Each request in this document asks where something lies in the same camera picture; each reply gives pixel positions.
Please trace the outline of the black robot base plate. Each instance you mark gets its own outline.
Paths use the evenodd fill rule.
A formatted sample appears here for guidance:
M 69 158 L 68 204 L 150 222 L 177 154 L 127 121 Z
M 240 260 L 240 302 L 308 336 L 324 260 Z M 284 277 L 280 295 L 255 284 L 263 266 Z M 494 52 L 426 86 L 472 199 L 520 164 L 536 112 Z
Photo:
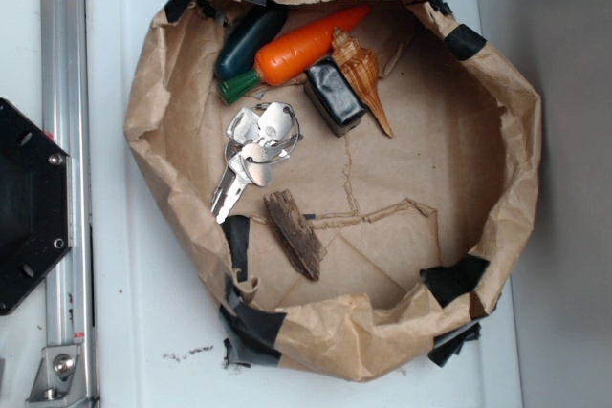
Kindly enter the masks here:
M 1 100 L 1 314 L 13 313 L 71 248 L 69 156 Z

